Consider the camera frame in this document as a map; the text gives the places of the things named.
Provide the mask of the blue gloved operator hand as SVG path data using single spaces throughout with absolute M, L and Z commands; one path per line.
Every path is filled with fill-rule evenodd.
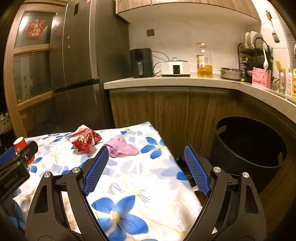
M 9 219 L 17 229 L 25 231 L 27 219 L 20 206 L 13 199 L 11 208 L 12 211 L 10 211 L 8 215 Z

